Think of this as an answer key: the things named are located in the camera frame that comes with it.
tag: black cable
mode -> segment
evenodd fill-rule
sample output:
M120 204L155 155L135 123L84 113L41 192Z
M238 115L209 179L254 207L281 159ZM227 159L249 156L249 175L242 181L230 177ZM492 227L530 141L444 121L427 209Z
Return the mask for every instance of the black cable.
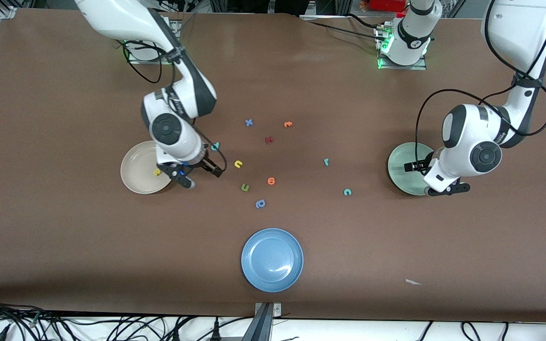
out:
M245 319L251 319L252 317L254 316L246 316L246 317L239 317L237 319L234 319L234 320L230 320L230 321L227 321L225 323L222 323L220 326L218 326L218 328L223 328L224 326L226 326L227 324L232 324L234 322L237 322L239 320L245 320ZM210 330L210 332L207 332L206 334L202 335L199 339L195 340L195 341L201 341L203 339L205 339L208 335L210 335L212 332L214 332L214 329Z
M542 56L542 52L545 50L545 46L546 46L546 38L545 38L545 41L542 43L542 47L539 49L539 52L537 54L537 57L535 58L535 60L532 62L532 64L530 65L530 67L528 68L528 71L526 71L526 74L529 74L532 69L535 67L535 65L537 64L540 56ZM494 97L494 96L498 96L498 95L502 95L503 93L513 89L514 87L516 87L516 84L513 84L512 86L506 88L505 90L503 91L498 91L498 92L495 92L495 93L491 93L490 95L487 95L485 97L483 97L483 99L489 99L490 97Z
M364 33L359 33L359 32L354 32L354 31L345 30L344 28L334 27L334 26L330 26L330 25L326 25L326 24L320 24L319 22L312 22L312 21L310 21L310 23L312 23L312 24L314 24L314 25L317 25L317 26L322 26L322 27L331 28L332 30L337 30L337 31L341 31L341 32L351 33L351 34L353 34L353 35L364 36L364 37L371 37L372 39L376 39L376 40L384 40L384 39L385 39L384 37L373 36L373 35L366 35L366 34L364 34Z
M62 324L65 332L67 332L67 334L71 335L71 339L73 339L73 341L80 341L80 339L78 339L75 334L73 333L73 331L71 330L71 328L69 327L69 325L67 323L65 323L64 321L61 321L60 324Z
M422 335L420 336L419 341L423 341L425 339L425 336L427 336L427 332L429 331L429 328L431 328L431 325L433 324L433 321L429 321L429 324L425 327L425 330L423 330Z
M498 91L498 92L495 92L495 93L490 93L490 95L485 95L482 100L485 101L486 99L489 99L490 97L494 97L494 96L498 96L498 95L502 95L503 93L513 89L515 86L512 85L512 86L509 86L508 88L506 88L505 90L503 91ZM479 103L477 103L477 105L481 105L483 102L482 101L479 101Z
M62 341L64 340L63 335L60 333L60 330L58 329L58 326L56 323L52 323L52 329L54 330L54 333L56 333L56 336Z
M214 328L212 329L212 336L210 336L210 341L221 341L223 339L220 336L220 326L218 324L218 316L214 320Z
M130 65L130 67L132 67L132 69L134 70L134 72L138 73L139 76L141 76L144 80L146 80L147 82L151 83L151 84L157 84L160 80L161 80L161 73L162 73L162 67L161 67L161 60L160 60L160 73L159 73L159 76L157 77L157 80L155 81L152 81L150 80L149 78L146 78L142 73L140 73L140 71L138 71L134 65L132 65L132 63L130 63L130 51L127 49L127 47L125 45L123 45L123 55L124 57L126 58L126 62Z
M507 336L507 332L509 332L509 322L503 322L505 323L505 330L502 332L502 336L500 337L500 341L505 341L505 337Z
M139 317L138 319L136 320L131 320L128 322L128 324L122 329L122 330L118 330L117 332L115 332L115 339L114 340L117 340L119 338L119 336L121 334L123 334L123 332L125 332L127 330L127 328L130 328L132 326L132 324L134 324L135 322L140 322L140 320L144 319L145 316L142 316L142 317Z
M153 334L155 334L155 335L158 337L158 339L161 339L162 336L161 336L158 332L156 332L156 330L154 330L153 328L151 328L151 327L149 326L149 324L152 324L153 322L155 322L155 321L157 321L157 320L163 320L163 316L156 317L156 318L154 318L154 319L152 319L152 320L146 322L146 323L143 324L140 328L134 330L134 332L132 332L132 334L130 334L130 336L127 337L127 339L128 339L128 340L131 339L132 336L134 336L137 332L140 332L140 331L141 331L142 329L144 329L144 328L149 328L149 329L151 330L151 332L153 332Z
M123 340L119 340L119 341L132 341L132 340L138 339L139 337L143 337L145 339L145 341L149 341L149 338L146 337L146 335L136 335L136 336L128 337L127 339L123 339Z
M43 326L43 323L41 323L42 320L39 320L38 323L39 323L39 327L41 328L41 337L45 337L46 340L48 340L47 338L47 330L50 329L50 327L52 326L52 322L50 322L50 324L48 325L47 328L44 328Z
M115 328L113 328L113 330L111 330L111 332L109 333L109 336L106 338L106 341L111 340L111 337L113 336L113 333L115 333L115 337L113 338L113 340L116 340L117 337L119 336L119 329L121 328L122 324L128 322L130 319L132 319L132 317L133 316L126 317L125 319L123 317L120 317L119 322L117 323L117 326L115 326Z
M64 321L70 322L70 323L73 323L73 324L77 324L78 326L93 326L94 324L100 324L100 323L119 322L119 320L102 320L102 321L96 321L96 322L78 322L78 321L70 320L70 319L69 320L65 319Z
M161 341L169 341L173 335L175 333L178 333L180 328L182 328L182 326L184 326L188 321L191 321L192 319L195 319L197 316L189 316L187 317L186 319L178 322L178 320L176 320L176 325L174 326L174 328L167 334L163 335L163 337L161 338Z
M466 337L469 341L475 341L469 335L466 334L466 330L464 330L465 325L468 325L473 330L473 332L475 333L475 337L476 337L477 341L482 341L479 338L479 334L477 334L477 330L475 329L475 327L473 326L473 324L471 322L461 322L461 331L463 332L464 337Z
M26 341L26 336L24 335L24 331L22 330L22 327L24 327L24 328L26 328L26 330L28 330L29 334L31 335L31 337L33 337L34 341L38 341L38 338L35 335L35 333L28 327L28 325L26 323L24 323L23 320L21 320L17 316L15 316L15 315L13 315L13 314L9 313L8 311L6 311L4 309L1 309L1 308L0 308L0 313L2 313L3 315L5 315L9 319L11 319L14 322L14 324L16 324L16 326L18 327L18 329L20 331L20 334L22 336L22 341Z
M369 27L369 28L376 28L376 25L368 24L368 22L363 21L361 18L359 18L357 15L353 13L345 13L343 14L343 17L352 17L353 19L357 20L360 24Z

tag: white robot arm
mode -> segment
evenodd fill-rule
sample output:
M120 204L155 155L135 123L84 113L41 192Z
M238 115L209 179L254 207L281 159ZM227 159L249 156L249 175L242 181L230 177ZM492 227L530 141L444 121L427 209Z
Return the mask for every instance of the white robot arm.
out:
M425 54L431 32L442 17L439 0L412 0L408 13L391 22L392 36L382 52L399 65L413 65Z
M208 159L206 146L189 123L189 119L212 112L216 91L163 18L137 0L75 2L98 33L118 40L152 42L182 74L181 80L143 98L141 115L156 144L158 167L185 188L195 185L186 176L195 167L219 177L223 170Z
M495 107L498 112L472 104L451 110L442 125L444 147L429 154L423 163L427 168L424 181L434 190L428 190L430 195L464 191L457 183L460 177L491 172L502 160L501 148L524 140L511 126L520 133L529 130L546 70L546 0L491 0L488 6L492 6L488 24L491 45L517 69L529 70L531 79L516 73L507 103Z

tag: cable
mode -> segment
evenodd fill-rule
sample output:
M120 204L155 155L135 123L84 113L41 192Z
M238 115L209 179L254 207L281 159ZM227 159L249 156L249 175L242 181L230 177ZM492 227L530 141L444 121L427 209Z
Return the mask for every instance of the cable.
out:
M425 327L425 330L423 330L423 334L420 336L419 341L424 341L425 336L427 336L427 332L429 331L429 328L431 328L431 325L433 324L433 321L429 321L429 324Z
M542 52L545 50L545 46L546 46L546 38L545 38L545 41L542 43L542 47L539 49L539 52L537 54L537 57L535 58L535 60L532 62L532 64L530 65L530 67L528 68L528 71L526 71L526 74L530 73L532 71L532 69L535 67L535 65L537 64L540 56L542 56ZM494 96L498 96L498 95L502 95L503 93L513 89L514 87L516 87L516 84L513 84L512 86L506 88L505 90L503 91L499 91L499 92L495 92L495 93L491 93L490 95L487 95L485 97L483 97L483 99L489 99L490 97L494 97Z
M197 316L189 316L187 317L186 319L182 320L182 321L178 321L176 320L176 325L174 326L174 328L172 329L171 332L165 334L161 340L162 341L170 341L171 338L173 338L174 334L177 334L179 331L180 331L180 328L182 328L182 326L184 326L188 321L191 321L192 319L195 319Z
M312 23L312 24L314 24L314 25L317 25L317 26L322 26L322 27L331 28L332 30L337 30L337 31L341 31L341 32L351 33L351 34L353 34L353 35L364 36L364 37L371 37L372 39L377 39L377 40L384 40L384 39L385 39L384 37L381 37L381 36L366 35L366 34L364 34L364 33L359 33L359 32L353 32L353 31L345 30L344 28L334 27L334 26L330 26L330 25L326 25L326 24L320 24L319 22L312 22L312 21L310 21L310 23Z
M475 333L475 337L476 337L477 341L482 341L479 338L479 334L477 334L477 330L475 329L475 327L473 326L473 324L471 322L461 322L461 331L463 332L464 337L466 337L469 341L475 341L471 337L469 337L469 335L466 334L466 330L464 330L465 325L468 325L473 330L473 332Z
M138 73L139 76L141 76L143 78L143 80L146 80L147 82L151 83L151 84L157 84L160 80L161 80L161 74L162 74L162 71L163 71L163 68L162 68L162 65L161 65L161 56L163 54L165 54L165 51L162 50L160 47L157 47L157 46L153 46L153 45L147 45L141 41L126 41L126 42L123 42L123 41L119 41L119 40L116 40L117 43L119 43L121 45L121 47L123 48L123 56L124 58L126 59L126 62L130 65L130 67L132 67L132 70L134 70L134 72ZM157 80L155 81L152 81L150 80L149 78L146 78L142 73L140 73L140 71L138 71L136 69L136 67L134 67L134 65L130 62L130 50L128 49L127 47L127 44L128 43L133 43L133 44L136 44L136 45L142 45L143 47L137 47L136 49L139 50L139 49L143 49L143 48L151 48L152 50L155 50L157 52L157 58L153 59L153 60L150 60L150 61L155 61L155 60L158 60L159 61L159 65L160 65L160 72L159 72L159 76L157 77Z
M24 321L22 319L18 318L17 316L15 316L15 315L13 315L13 314L9 313L8 311L6 311L4 309L1 309L1 308L0 308L0 313L2 313L3 315L5 315L9 319L11 319L16 324L16 326L18 326L18 329L20 330L20 334L22 336L22 341L26 341L26 336L24 335L24 331L22 330L22 326L24 328L26 328L26 330L28 330L29 334L31 335L31 337L33 337L33 339L35 341L38 341L37 336L35 335L35 333L28 327L28 325L26 323L24 323Z
M505 337L507 336L507 332L509 332L509 322L503 322L505 324L505 330L502 332L502 336L500 337L500 341L505 341Z
M362 25L364 25L366 27L376 28L376 25L368 24L368 22L365 22L365 21L361 20L361 18L359 18L357 15L355 15L353 13L345 13L345 14L343 14L343 17L352 17L353 19L357 20L360 24L362 24Z
M137 332L140 332L140 331L141 331L142 329L144 329L144 328L149 328L149 329L151 330L151 332L153 332L153 334L155 334L155 335L158 337L158 339L161 339L162 336L161 336L158 332L156 332L153 328L151 328L151 327L149 326L149 324L152 324L153 322L155 322L155 321L157 321L157 320L163 320L163 316L156 317L155 319L146 322L145 324L143 324L143 326L141 326L140 328L138 328L138 329L136 329L134 332L132 332L132 334L130 334L130 336L127 337L127 340L132 339L132 337L133 337Z
M220 326L218 324L218 316L214 320L214 328L212 329L212 336L210 336L210 341L221 341L223 339L220 336Z
M253 318L254 316L246 316L246 317L239 317L238 319L234 319L234 320L230 320L230 321L227 321L225 323L222 323L220 326L218 326L218 328L223 328L224 326L226 326L227 324L232 324L234 322L237 322L239 320L245 320L245 319L251 319ZM212 332L214 332L214 329L210 330L210 332L207 332L206 334L202 335L199 339L196 339L195 341L201 341L203 339L205 339L208 335L210 335Z

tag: table surface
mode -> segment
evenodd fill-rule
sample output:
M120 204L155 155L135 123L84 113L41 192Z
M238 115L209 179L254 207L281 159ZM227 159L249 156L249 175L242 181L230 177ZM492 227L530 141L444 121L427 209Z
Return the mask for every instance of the table surface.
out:
M250 315L254 302L277 301L293 317L546 321L546 130L468 179L468 194L411 197L386 171L431 92L510 83L479 25L440 21L427 71L393 71L377 69L368 38L289 15L197 15L182 40L218 93L197 126L229 170L196 170L195 190L141 196L119 164L149 140L141 99L171 69L149 84L78 11L19 9L0 26L0 302ZM442 119L459 103L472 101L431 100L423 143L442 145ZM540 126L544 96L535 117ZM267 227L305 253L299 281L277 294L251 287L240 267L243 244Z

